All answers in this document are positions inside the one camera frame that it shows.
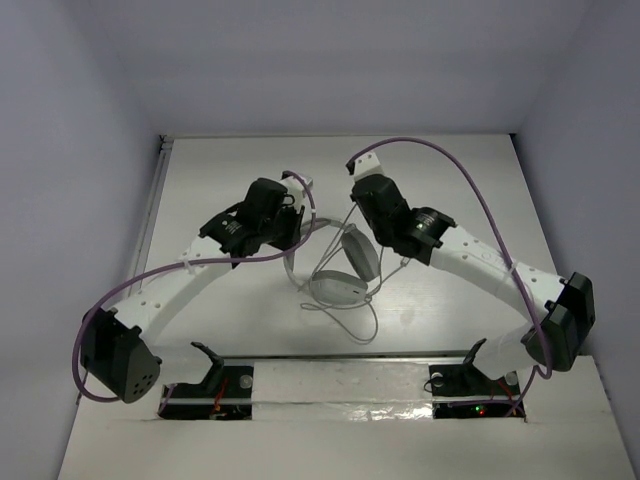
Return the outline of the white over-ear headphones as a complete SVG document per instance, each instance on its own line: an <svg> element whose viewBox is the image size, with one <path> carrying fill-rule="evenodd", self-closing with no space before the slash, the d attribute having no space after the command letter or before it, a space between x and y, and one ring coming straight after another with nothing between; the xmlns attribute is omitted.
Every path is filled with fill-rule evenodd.
<svg viewBox="0 0 640 480"><path fill-rule="evenodd" d="M285 272L291 283L300 291L304 291L317 302L329 307L350 307L364 303L379 290L371 289L370 283L381 280L381 258L369 238L354 224L344 223L336 218L320 217L315 226L305 221L301 233L334 227L339 235L337 250L329 253L330 261L337 253L342 252L354 274L340 270L318 266L306 279L299 279L293 270L295 255L291 254L283 260Z"/></svg>

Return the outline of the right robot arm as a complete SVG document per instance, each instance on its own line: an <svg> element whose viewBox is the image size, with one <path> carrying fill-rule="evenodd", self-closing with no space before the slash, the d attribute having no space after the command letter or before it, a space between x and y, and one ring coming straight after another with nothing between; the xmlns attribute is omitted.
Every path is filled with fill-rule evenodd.
<svg viewBox="0 0 640 480"><path fill-rule="evenodd" d="M351 198L381 246L457 276L525 317L526 324L473 345L461 370L466 388L483 393L505 374L535 365L557 372L573 367L595 323L588 277L562 278L507 260L447 215L410 207L384 175L355 181Z"/></svg>

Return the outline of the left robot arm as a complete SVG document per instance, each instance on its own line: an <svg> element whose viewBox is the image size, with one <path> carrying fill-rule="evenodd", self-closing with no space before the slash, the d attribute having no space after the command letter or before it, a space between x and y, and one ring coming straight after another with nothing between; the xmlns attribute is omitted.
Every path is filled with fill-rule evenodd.
<svg viewBox="0 0 640 480"><path fill-rule="evenodd" d="M245 198L213 216L172 264L143 272L106 293L85 314L72 352L81 396L99 403L134 403L159 379L162 360L151 346L207 286L243 263L294 253L316 211L313 182L285 171L253 181Z"/></svg>

